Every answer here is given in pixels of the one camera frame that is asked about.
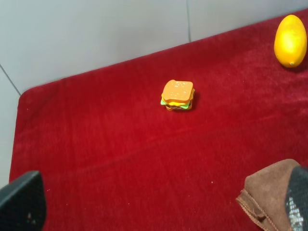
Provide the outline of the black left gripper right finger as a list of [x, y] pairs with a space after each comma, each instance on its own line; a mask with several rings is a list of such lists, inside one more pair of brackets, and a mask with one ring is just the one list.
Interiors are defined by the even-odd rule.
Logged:
[[308, 230], [308, 168], [296, 166], [291, 172], [285, 196], [285, 211], [293, 231]]

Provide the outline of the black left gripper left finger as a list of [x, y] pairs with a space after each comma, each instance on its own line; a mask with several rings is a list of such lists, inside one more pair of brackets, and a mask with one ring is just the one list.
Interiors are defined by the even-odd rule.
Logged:
[[46, 215], [46, 197], [39, 171], [29, 171], [1, 188], [2, 231], [41, 231]]

